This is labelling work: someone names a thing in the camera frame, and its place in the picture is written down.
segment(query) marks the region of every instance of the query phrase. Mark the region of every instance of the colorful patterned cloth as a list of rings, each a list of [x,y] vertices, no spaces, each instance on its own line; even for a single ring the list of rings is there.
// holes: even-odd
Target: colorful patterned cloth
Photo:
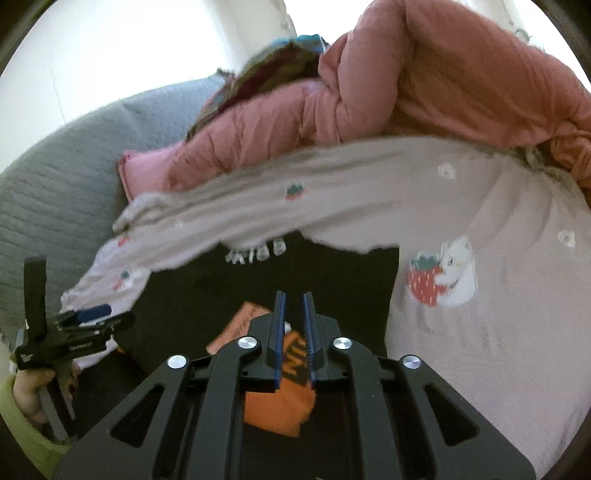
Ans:
[[[328,46],[320,35],[284,38],[275,40],[251,58],[238,77],[232,72],[218,70],[226,83],[202,108],[187,133],[187,141],[238,102],[295,80],[317,77],[318,60]]]

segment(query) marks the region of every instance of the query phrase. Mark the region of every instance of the yellow sleeve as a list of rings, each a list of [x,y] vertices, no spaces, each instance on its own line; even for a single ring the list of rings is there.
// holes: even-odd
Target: yellow sleeve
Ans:
[[[61,456],[70,449],[70,445],[57,445],[51,442],[28,422],[12,396],[14,379],[11,375],[0,385],[0,415],[25,455],[46,478],[49,478]]]

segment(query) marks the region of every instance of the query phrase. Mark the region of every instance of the quilted gray fabric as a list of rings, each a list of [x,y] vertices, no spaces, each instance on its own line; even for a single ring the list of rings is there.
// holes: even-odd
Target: quilted gray fabric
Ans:
[[[219,76],[112,103],[53,133],[0,174],[0,332],[24,325],[23,260],[47,256],[47,313],[92,265],[126,206],[116,162],[184,138]]]

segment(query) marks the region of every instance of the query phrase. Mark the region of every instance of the silver screw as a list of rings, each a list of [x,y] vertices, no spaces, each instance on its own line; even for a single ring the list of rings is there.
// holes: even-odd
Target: silver screw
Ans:
[[[353,342],[347,337],[338,337],[335,338],[333,345],[339,350],[348,350],[353,345]]]
[[[244,348],[244,350],[250,350],[251,348],[256,347],[256,338],[254,337],[242,337],[238,339],[238,346],[240,348]]]
[[[187,359],[182,355],[173,355],[168,359],[167,363],[170,368],[177,369],[187,365]]]
[[[421,359],[414,355],[407,355],[402,359],[402,364],[406,368],[410,368],[411,370],[416,370],[418,367],[421,366]]]

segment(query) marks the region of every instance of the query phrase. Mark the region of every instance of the orange tag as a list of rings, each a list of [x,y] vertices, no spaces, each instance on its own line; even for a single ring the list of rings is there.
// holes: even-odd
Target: orange tag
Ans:
[[[267,313],[271,313],[271,311],[265,307],[250,303],[249,301],[244,302],[240,310],[230,320],[230,323],[226,325],[223,332],[206,347],[207,353],[214,355],[228,342],[245,336],[248,333],[252,319],[266,315]]]

